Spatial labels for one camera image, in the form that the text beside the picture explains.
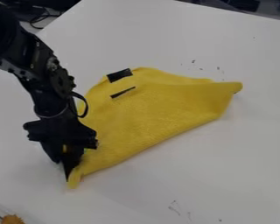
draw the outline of yellow towel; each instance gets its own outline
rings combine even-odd
[[[145,67],[103,77],[87,93],[90,111],[80,119],[97,131],[99,146],[85,151],[68,186],[75,188],[84,175],[217,119],[241,89],[240,82],[193,79]]]

